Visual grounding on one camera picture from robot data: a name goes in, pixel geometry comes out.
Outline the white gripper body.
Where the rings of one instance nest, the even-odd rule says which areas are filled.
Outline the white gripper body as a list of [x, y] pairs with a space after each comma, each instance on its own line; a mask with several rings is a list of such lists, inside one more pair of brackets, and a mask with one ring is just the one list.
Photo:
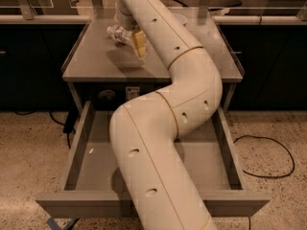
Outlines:
[[115, 17], [125, 30], [132, 31], [138, 26], [124, 0], [115, 1]]

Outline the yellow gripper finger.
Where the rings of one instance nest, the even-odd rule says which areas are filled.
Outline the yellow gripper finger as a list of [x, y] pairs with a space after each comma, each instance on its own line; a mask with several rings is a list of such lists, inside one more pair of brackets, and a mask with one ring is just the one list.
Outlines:
[[142, 58], [146, 55], [146, 37], [142, 30], [134, 30], [131, 33], [131, 40], [136, 54]]

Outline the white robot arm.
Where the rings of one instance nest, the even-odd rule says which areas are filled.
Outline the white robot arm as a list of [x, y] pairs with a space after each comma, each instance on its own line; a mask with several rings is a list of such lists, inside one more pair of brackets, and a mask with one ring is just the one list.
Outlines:
[[175, 140], [218, 109], [219, 71], [201, 43], [160, 0], [117, 0], [121, 21], [137, 23], [171, 76], [171, 84], [124, 103], [109, 135], [145, 230], [217, 230], [186, 171]]

